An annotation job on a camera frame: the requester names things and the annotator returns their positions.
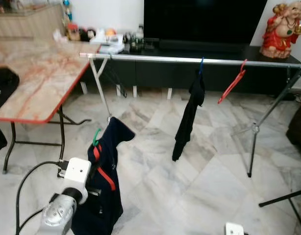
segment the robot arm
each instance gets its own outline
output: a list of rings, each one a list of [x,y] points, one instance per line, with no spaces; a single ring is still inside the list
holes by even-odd
[[[63,192],[42,212],[41,225],[36,235],[65,235],[71,227],[78,204],[83,204],[88,192],[85,188],[91,163],[71,158],[64,176]]]

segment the white wall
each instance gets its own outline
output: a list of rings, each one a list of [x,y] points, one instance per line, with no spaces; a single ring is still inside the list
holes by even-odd
[[[74,22],[83,27],[112,27],[135,31],[143,23],[144,0],[70,0]],[[252,39],[252,46],[262,44],[266,22],[273,16],[273,7],[282,0],[268,0],[258,27]],[[292,55],[301,61],[301,36],[292,46]],[[295,84],[301,88],[301,79]]]
[[[79,26],[136,31],[143,23],[144,0],[70,0]]]

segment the metal rod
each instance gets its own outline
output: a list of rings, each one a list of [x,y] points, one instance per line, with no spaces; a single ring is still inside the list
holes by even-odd
[[[109,54],[95,54],[95,53],[80,53],[80,57],[87,57],[90,59],[113,59],[113,60],[127,60],[127,61],[148,61],[148,62],[174,62],[174,63],[200,63],[201,58],[181,58],[181,57],[166,57],[166,56],[145,56],[145,55],[109,55]],[[204,64],[211,65],[241,65],[242,60],[218,60],[218,59],[204,59]],[[247,61],[247,66],[260,67],[279,67],[279,68],[297,68],[301,69],[301,64],[288,64],[276,62],[261,62],[261,61]]]
[[[252,129],[252,127],[248,127],[248,128],[242,129],[241,131],[233,133],[232,136],[236,136],[236,135],[242,134],[244,132],[249,131],[250,129]]]
[[[15,143],[46,145],[46,146],[61,146],[61,144],[59,143],[44,143],[44,142],[30,142],[30,141],[15,141]]]
[[[86,121],[92,121],[91,119],[84,119],[84,120],[82,120],[80,122],[75,122],[71,118],[69,118],[67,115],[65,115],[64,113],[58,112],[58,114],[62,115],[62,117],[64,119],[66,119],[66,120],[69,121],[69,122],[63,122],[63,124],[66,124],[66,125],[77,125],[77,126],[79,126],[79,125],[83,124]],[[61,122],[59,122],[59,121],[49,121],[48,123],[51,123],[51,124],[60,124]]]
[[[274,108],[277,106],[277,104],[289,93],[289,90],[292,88],[292,86],[298,81],[298,79],[301,77],[301,69],[296,72],[296,74],[293,76],[293,78],[287,83],[286,87],[282,90],[280,95],[276,98],[274,103],[269,107],[269,109],[266,111],[264,116],[261,118],[261,120],[257,123],[257,126],[260,126],[265,119],[268,117],[268,115],[274,110]]]
[[[60,131],[61,131],[61,150],[60,150],[60,156],[59,160],[63,159],[63,152],[64,152],[64,145],[65,145],[65,136],[64,136],[64,123],[63,123],[63,117],[62,117],[62,105],[60,105],[59,108],[59,120],[60,120]]]
[[[276,202],[280,202],[280,201],[289,199],[289,198],[291,198],[291,197],[299,196],[299,195],[301,195],[301,190],[300,190],[300,191],[297,191],[297,192],[290,193],[290,194],[285,195],[285,196],[283,196],[283,197],[275,198],[275,199],[273,199],[273,200],[270,200],[270,201],[267,201],[267,202],[260,203],[260,204],[258,204],[258,205],[259,205],[259,207],[264,207],[264,206],[267,206],[267,205],[270,205],[270,204],[273,204],[273,203],[276,203]]]
[[[84,120],[82,120],[80,122],[76,122],[76,123],[64,121],[63,124],[65,124],[65,125],[77,125],[77,126],[79,126],[79,125],[83,124],[86,121],[92,121],[92,120],[91,119],[84,119]],[[60,124],[59,121],[49,121],[47,123],[50,123],[50,124]]]
[[[251,159],[250,159],[250,167],[248,170],[248,177],[252,177],[252,169],[253,169],[253,161],[254,161],[254,153],[255,153],[255,145],[256,145],[256,137],[257,133],[253,133],[253,138],[252,138],[252,146],[251,146]]]
[[[106,63],[108,61],[108,58],[104,58],[101,66],[100,66],[100,69],[99,71],[97,72],[96,70],[96,67],[95,67],[95,64],[94,64],[94,59],[93,58],[90,58],[89,59],[90,61],[90,65],[92,67],[92,71],[93,71],[93,74],[94,74],[94,77],[95,77],[95,81],[96,81],[96,84],[97,84],[97,87],[98,87],[98,90],[100,92],[100,97],[101,97],[101,100],[103,102],[103,104],[105,105],[106,109],[107,109],[107,112],[108,112],[108,116],[110,117],[111,116],[111,113],[109,111],[109,108],[108,108],[108,105],[106,103],[106,99],[105,99],[105,96],[103,94],[103,91],[102,91],[102,88],[101,88],[101,84],[100,84],[100,75],[102,74],[105,66],[106,66]]]
[[[298,213],[296,207],[294,206],[294,204],[293,204],[291,198],[289,198],[288,200],[289,200],[289,202],[290,202],[290,204],[291,204],[291,206],[292,206],[292,208],[293,208],[293,210],[294,210],[294,213],[296,214],[296,216],[297,216],[297,218],[298,218],[299,223],[301,224],[301,216],[299,215],[299,213]]]
[[[4,158],[4,164],[3,164],[3,170],[2,170],[3,174],[7,173],[9,157],[10,157],[10,154],[12,152],[12,149],[13,149],[13,146],[14,146],[14,143],[15,143],[16,132],[15,132],[14,122],[11,122],[11,130],[12,130],[12,140],[11,140],[11,144],[10,144],[10,147],[8,149],[7,155]]]

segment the television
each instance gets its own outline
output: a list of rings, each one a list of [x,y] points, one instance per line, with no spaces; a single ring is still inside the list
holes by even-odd
[[[144,37],[249,44],[267,0],[144,0]]]

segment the black cabinet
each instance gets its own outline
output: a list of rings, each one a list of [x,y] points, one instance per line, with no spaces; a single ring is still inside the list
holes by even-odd
[[[94,61],[96,70],[100,69],[102,60]],[[125,87],[136,85],[136,73],[135,73],[135,62],[134,61],[115,61],[108,60],[102,75],[100,76],[100,82],[102,84],[118,84],[118,79]],[[94,75],[91,66],[85,70],[81,81],[92,82],[94,80]]]
[[[286,59],[271,59],[259,53],[259,47],[246,47],[238,53],[211,53],[203,51],[184,50],[152,50],[139,53],[122,52],[124,55],[142,56],[166,56],[183,58],[202,58],[278,62],[289,64],[300,64],[300,61],[290,56]],[[100,68],[102,60],[96,60],[97,70]],[[100,78],[101,83],[110,83],[107,79],[112,77],[118,83],[114,74],[116,73],[120,82],[125,86],[144,87],[165,87],[188,89],[195,79],[200,65],[195,63],[161,63],[161,62],[140,62],[109,60]],[[234,88],[234,92],[253,94],[279,94],[287,82],[286,68],[271,67],[251,67],[245,66],[247,70],[245,76]],[[206,90],[223,92],[235,79],[240,71],[240,66],[228,65],[207,65],[203,66],[203,77]],[[83,80],[93,79],[90,68],[85,72]]]

